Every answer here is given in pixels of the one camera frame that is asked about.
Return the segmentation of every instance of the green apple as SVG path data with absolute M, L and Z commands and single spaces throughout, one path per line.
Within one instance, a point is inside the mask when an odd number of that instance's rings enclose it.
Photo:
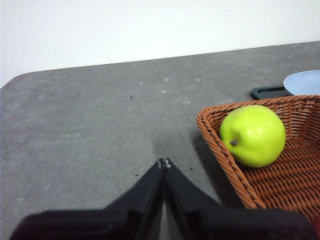
M 261 168 L 280 155 L 286 143 L 286 129 L 271 109 L 249 105 L 233 110 L 220 126 L 219 136 L 234 160 Z

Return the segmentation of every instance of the gray table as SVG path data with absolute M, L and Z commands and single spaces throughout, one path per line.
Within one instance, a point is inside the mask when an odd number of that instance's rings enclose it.
M 161 157 L 213 199 L 241 208 L 197 113 L 314 69 L 320 41 L 14 78 L 1 89 L 1 239 L 31 213 L 105 207 Z M 165 209 L 162 217 L 160 239 L 169 239 Z

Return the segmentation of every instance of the wicker basket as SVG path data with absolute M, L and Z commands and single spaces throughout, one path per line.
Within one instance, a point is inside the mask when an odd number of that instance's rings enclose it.
M 283 121 L 286 144 L 276 161 L 261 168 L 237 165 L 218 137 L 223 119 L 248 105 L 264 105 Z M 296 211 L 309 221 L 320 215 L 320 96 L 299 95 L 212 106 L 196 122 L 246 208 Z

